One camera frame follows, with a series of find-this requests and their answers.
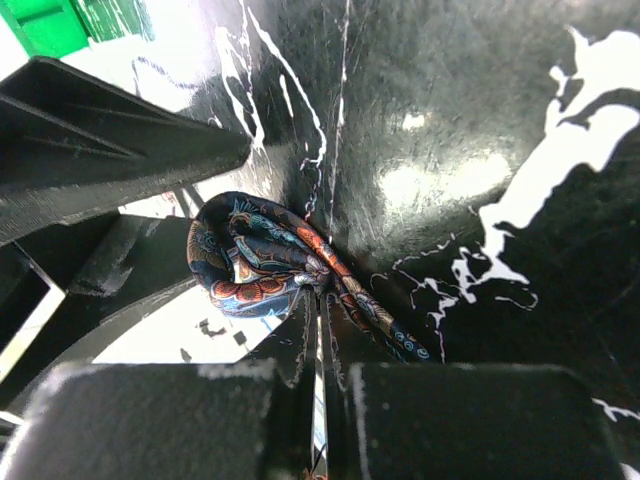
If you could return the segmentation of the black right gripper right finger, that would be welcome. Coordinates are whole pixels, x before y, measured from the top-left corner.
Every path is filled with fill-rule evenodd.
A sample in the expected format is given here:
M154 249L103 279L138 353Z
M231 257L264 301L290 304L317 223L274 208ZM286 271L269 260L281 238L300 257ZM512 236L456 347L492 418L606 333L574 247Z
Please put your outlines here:
M586 386L556 366L351 367L331 479L621 479Z

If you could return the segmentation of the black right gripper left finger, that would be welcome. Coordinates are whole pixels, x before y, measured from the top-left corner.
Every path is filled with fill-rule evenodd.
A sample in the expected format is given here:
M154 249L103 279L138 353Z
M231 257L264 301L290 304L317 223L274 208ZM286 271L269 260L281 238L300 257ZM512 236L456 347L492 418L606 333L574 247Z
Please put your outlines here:
M311 394L273 360L52 369L1 459L5 479L298 479Z

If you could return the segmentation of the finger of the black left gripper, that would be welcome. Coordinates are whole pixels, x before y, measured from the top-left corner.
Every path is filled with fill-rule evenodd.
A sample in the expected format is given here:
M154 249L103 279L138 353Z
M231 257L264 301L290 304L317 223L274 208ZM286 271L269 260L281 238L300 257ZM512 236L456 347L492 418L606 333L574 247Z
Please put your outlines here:
M1 242L242 166L247 136L33 57L1 82Z

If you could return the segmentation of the navy floral tie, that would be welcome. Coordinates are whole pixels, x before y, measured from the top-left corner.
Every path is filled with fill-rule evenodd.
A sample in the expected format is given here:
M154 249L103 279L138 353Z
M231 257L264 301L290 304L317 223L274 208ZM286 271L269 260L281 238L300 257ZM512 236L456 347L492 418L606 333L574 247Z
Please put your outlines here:
M361 285L330 243L276 202L239 191L214 196L191 221L186 258L210 302L227 316L286 315L303 289L329 291L348 318L394 357L430 358L428 349Z

